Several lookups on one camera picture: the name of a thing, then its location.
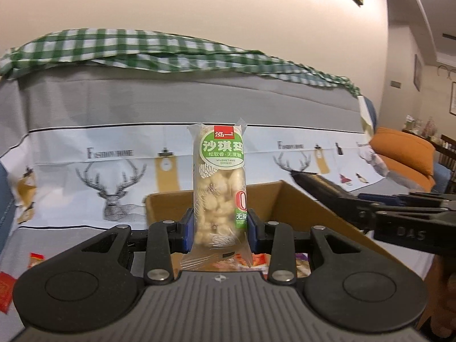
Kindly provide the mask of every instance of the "red number 0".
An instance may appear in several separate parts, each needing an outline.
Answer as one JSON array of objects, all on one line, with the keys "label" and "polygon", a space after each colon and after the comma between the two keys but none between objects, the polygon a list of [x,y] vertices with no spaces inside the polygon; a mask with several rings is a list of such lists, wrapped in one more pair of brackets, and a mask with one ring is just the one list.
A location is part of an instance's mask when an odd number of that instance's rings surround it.
[{"label": "red number 0", "polygon": [[236,193],[236,205],[241,211],[247,211],[247,202],[245,201],[245,192],[242,190]]}]

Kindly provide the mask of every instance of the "plaid fabric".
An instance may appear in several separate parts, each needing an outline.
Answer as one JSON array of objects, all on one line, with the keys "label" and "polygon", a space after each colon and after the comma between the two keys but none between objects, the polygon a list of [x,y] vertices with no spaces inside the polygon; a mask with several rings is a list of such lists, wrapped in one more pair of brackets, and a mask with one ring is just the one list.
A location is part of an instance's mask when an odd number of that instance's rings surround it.
[{"label": "plaid fabric", "polygon": [[305,85],[346,88],[361,95],[347,77],[303,64],[202,38],[125,29],[68,29],[9,49],[0,59],[0,76],[21,77],[34,70],[81,63],[153,72],[230,70]]}]

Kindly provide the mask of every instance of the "sachima snack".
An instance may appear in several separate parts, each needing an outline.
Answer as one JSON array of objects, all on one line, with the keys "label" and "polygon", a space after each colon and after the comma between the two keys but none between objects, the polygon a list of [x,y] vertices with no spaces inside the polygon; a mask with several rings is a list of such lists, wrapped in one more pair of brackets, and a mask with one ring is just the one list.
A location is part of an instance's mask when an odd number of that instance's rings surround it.
[{"label": "sachima snack", "polygon": [[251,264],[242,134],[245,127],[189,127],[193,136],[193,247],[182,268],[200,268],[240,253]]}]

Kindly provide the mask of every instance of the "beige wall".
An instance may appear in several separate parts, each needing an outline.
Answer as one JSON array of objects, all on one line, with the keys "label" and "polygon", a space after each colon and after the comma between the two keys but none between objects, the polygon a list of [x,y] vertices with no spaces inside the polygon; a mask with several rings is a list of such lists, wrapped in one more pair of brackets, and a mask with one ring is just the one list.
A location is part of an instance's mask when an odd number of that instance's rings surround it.
[{"label": "beige wall", "polygon": [[[421,63],[423,59],[409,26],[391,25],[388,37],[388,60],[378,124],[400,130],[407,114],[419,116],[423,92],[418,91],[413,83],[415,54]],[[391,81],[402,83],[401,88],[391,87]]]},{"label": "beige wall", "polygon": [[69,28],[208,38],[348,76],[379,107],[386,0],[0,0],[0,50]]},{"label": "beige wall", "polygon": [[420,119],[426,123],[429,117],[434,119],[437,134],[444,134],[456,139],[456,116],[450,114],[451,80],[445,70],[426,66],[423,72],[423,98],[419,112]]}]

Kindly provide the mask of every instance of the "green label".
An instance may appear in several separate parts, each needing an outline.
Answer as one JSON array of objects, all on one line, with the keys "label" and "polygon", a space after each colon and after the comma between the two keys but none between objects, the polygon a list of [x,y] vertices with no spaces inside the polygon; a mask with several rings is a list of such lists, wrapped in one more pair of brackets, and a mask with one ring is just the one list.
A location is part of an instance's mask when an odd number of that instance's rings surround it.
[{"label": "green label", "polygon": [[221,139],[209,131],[201,139],[200,156],[204,162],[219,169],[233,170],[244,166],[242,136],[234,129],[234,138]]},{"label": "green label", "polygon": [[236,208],[236,229],[247,229],[247,212]]}]

